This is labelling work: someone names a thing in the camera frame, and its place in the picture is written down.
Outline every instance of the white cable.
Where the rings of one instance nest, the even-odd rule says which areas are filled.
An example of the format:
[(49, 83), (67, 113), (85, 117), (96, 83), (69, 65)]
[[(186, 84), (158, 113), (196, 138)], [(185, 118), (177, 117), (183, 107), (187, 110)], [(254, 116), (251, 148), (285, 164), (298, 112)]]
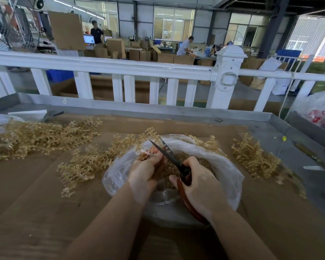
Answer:
[(282, 106), (280, 107), (280, 110), (279, 110), (279, 114), (278, 114), (278, 117), (279, 117), (279, 118), (280, 118), (280, 113), (282, 112), (282, 109), (283, 109), (284, 103), (285, 103), (285, 101), (286, 101), (286, 99), (287, 99), (287, 97), (288, 97), (288, 93), (289, 93), (289, 91), (290, 91), (290, 88), (291, 88), (291, 86), (293, 85), (293, 82), (294, 82), (294, 80), (295, 80), (295, 72), (291, 72), (291, 71), (288, 71), (288, 72), (291, 73), (291, 76), (292, 76), (292, 77), (291, 77), (290, 84), (289, 84), (289, 86), (288, 86), (287, 92), (285, 93), (285, 98), (284, 98), (284, 100), (283, 100)]

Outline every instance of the monitor screen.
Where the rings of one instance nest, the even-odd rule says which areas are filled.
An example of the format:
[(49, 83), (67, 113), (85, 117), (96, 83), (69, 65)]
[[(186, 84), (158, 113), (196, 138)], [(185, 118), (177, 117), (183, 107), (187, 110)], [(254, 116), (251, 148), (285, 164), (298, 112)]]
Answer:
[(86, 44), (95, 44), (94, 37), (84, 34), (84, 43)]

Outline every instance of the plastic bag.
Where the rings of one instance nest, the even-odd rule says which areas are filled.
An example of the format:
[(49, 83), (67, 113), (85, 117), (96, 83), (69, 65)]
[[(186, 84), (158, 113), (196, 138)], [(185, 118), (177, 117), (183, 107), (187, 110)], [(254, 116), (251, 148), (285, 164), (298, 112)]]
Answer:
[(297, 98), (292, 110), (318, 126), (325, 127), (325, 91)]
[[(186, 135), (162, 136), (165, 143), (174, 154), (186, 153), (190, 156), (206, 159), (212, 167), (216, 178), (220, 181), (229, 205), (236, 210), (241, 198), (242, 181), (244, 176), (226, 157), (195, 145), (195, 141)], [(147, 140), (142, 150), (147, 151), (152, 143)], [(116, 158), (107, 169), (102, 183), (106, 191), (113, 196), (127, 181), (130, 168), (139, 153), (135, 147), (131, 148), (122, 157)], [(180, 199), (178, 190), (167, 189), (160, 181), (157, 189), (152, 193), (146, 206), (144, 217), (168, 227), (202, 226), (186, 209)]]

